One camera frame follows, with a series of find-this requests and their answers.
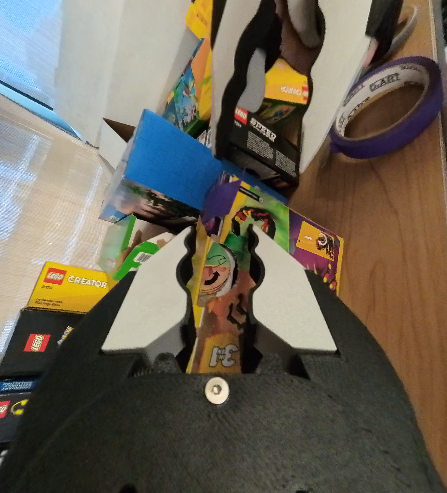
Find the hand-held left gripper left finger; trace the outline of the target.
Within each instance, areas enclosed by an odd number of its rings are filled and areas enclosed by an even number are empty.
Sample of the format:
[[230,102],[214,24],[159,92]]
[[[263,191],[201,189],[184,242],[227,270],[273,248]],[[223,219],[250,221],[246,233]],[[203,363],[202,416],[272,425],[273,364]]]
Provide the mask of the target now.
[[181,231],[134,274],[101,350],[139,354],[153,364],[171,354],[187,364],[195,343],[192,297],[195,227]]

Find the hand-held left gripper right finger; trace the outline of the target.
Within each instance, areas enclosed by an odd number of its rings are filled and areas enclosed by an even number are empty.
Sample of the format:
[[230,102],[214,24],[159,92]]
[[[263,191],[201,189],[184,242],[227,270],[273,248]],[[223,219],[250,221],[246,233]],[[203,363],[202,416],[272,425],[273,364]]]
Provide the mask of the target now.
[[249,226],[251,346],[294,372],[303,354],[334,355],[338,348],[313,292],[308,271],[255,225]]

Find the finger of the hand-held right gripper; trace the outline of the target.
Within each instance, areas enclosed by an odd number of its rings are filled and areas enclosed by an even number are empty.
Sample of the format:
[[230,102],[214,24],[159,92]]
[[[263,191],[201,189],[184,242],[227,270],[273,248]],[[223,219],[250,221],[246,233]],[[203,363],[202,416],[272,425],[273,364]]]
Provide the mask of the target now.
[[319,1],[325,35],[311,69],[312,91],[302,120],[300,173],[319,151],[371,44],[366,34],[372,1]]
[[237,107],[257,112],[265,94],[266,39],[274,1],[213,1],[210,45],[211,150],[223,158]]

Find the spider toy box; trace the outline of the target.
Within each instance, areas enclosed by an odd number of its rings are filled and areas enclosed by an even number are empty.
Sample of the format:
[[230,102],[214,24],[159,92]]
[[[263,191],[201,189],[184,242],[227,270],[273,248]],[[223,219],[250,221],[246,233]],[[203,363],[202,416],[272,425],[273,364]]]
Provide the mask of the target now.
[[248,327],[250,275],[248,229],[255,225],[328,288],[338,292],[343,239],[290,209],[284,198],[257,182],[242,182],[218,237],[200,218],[192,258],[191,292],[196,339],[186,373],[241,373]]

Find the purple masking tape roll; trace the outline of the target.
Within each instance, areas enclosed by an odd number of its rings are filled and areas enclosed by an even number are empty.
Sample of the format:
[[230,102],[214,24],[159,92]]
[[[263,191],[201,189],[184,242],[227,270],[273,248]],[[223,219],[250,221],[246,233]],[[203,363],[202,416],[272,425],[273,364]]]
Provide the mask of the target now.
[[[403,118],[382,132],[356,139],[346,137],[346,127],[357,113],[386,94],[416,86],[422,87],[422,94]],[[371,159],[399,150],[436,119],[443,99],[441,70],[431,58],[409,56],[383,64],[358,79],[347,93],[330,130],[330,152]]]

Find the person's right hand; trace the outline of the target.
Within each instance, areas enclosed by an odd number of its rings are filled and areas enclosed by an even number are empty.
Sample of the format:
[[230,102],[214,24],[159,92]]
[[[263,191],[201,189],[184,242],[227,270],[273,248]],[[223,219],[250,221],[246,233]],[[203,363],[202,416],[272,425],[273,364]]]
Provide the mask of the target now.
[[282,58],[309,76],[325,37],[325,18],[318,1],[275,1],[281,23]]

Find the small green toy box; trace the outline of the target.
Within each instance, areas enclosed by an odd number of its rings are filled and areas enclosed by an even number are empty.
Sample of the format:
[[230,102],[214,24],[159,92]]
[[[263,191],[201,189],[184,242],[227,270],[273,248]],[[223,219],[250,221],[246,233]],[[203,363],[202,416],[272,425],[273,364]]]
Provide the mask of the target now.
[[112,275],[112,279],[121,281],[129,272],[138,270],[141,265],[150,260],[174,237],[174,234],[165,232],[133,247]]

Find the yellow Creator boxes pile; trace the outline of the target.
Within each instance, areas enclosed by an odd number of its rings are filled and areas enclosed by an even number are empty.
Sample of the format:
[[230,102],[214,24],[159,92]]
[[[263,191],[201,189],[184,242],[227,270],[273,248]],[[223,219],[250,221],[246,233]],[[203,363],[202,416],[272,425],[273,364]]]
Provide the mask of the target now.
[[[211,47],[203,38],[171,90],[162,118],[195,137],[211,115]],[[278,125],[301,113],[308,102],[307,77],[278,59],[265,74],[264,100],[257,116]]]

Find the white cardboard box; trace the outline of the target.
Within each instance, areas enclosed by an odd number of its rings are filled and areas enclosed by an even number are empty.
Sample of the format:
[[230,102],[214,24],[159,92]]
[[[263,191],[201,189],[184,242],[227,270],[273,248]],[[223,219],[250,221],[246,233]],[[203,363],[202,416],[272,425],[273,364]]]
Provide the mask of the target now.
[[98,148],[105,119],[137,126],[161,113],[197,37],[191,1],[62,1],[54,111]]

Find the yellow flamingo toy box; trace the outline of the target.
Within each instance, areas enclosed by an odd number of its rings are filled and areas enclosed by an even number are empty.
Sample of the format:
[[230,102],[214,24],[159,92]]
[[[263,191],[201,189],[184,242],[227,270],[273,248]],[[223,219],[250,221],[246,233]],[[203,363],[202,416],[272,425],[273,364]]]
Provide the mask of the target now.
[[48,261],[27,307],[85,314],[116,285],[117,281],[102,271]]

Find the small black toy box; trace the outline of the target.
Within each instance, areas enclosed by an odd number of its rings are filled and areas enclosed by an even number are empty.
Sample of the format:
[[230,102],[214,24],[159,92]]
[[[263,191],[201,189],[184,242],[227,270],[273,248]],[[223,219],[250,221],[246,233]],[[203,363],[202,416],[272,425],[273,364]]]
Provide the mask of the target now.
[[225,157],[275,190],[296,188],[300,152],[271,124],[236,107]]

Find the blue toy box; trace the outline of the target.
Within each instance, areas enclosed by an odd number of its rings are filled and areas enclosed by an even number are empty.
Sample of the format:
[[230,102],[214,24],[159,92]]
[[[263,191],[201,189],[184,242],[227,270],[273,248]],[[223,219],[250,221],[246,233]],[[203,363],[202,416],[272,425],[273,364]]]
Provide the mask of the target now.
[[116,223],[133,214],[181,230],[197,221],[224,170],[205,145],[145,109],[106,190],[99,219]]

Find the black gold toy box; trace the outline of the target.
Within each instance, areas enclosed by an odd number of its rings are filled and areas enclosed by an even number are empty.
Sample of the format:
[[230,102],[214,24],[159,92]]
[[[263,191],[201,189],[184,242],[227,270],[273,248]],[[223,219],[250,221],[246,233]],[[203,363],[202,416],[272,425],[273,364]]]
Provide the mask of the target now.
[[40,375],[85,314],[23,308],[0,360],[0,377]]

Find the black bat logo toy box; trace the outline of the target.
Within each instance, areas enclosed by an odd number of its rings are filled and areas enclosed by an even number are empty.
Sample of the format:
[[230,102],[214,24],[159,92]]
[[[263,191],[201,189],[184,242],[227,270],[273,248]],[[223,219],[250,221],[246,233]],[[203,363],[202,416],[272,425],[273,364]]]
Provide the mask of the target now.
[[38,382],[38,378],[0,380],[0,447],[11,442]]

